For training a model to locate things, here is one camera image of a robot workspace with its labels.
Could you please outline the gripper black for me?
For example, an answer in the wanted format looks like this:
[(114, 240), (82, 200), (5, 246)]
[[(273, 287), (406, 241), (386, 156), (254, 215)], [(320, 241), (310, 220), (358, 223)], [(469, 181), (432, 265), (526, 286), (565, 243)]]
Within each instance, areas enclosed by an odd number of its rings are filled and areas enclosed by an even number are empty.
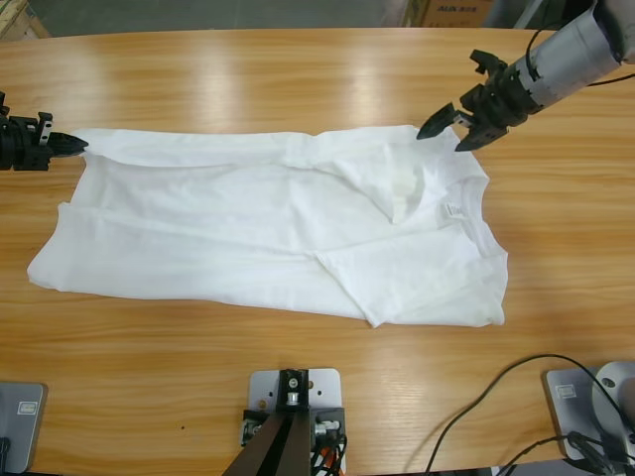
[(51, 133), (52, 128), (51, 113), (39, 112), (38, 118), (28, 118), (2, 111), (1, 170), (45, 172), (51, 158), (79, 156), (88, 146), (73, 135)]
[(472, 152), (502, 138), (509, 132), (509, 127), (522, 124), (541, 110), (530, 89), (522, 82), (533, 77), (521, 61), (512, 64), (478, 61), (475, 71), (486, 75), (484, 82), (459, 98), (461, 109), (454, 111), (454, 106), (448, 103), (434, 113), (421, 126), (418, 140), (436, 137), (456, 123), (470, 129), (455, 150)]

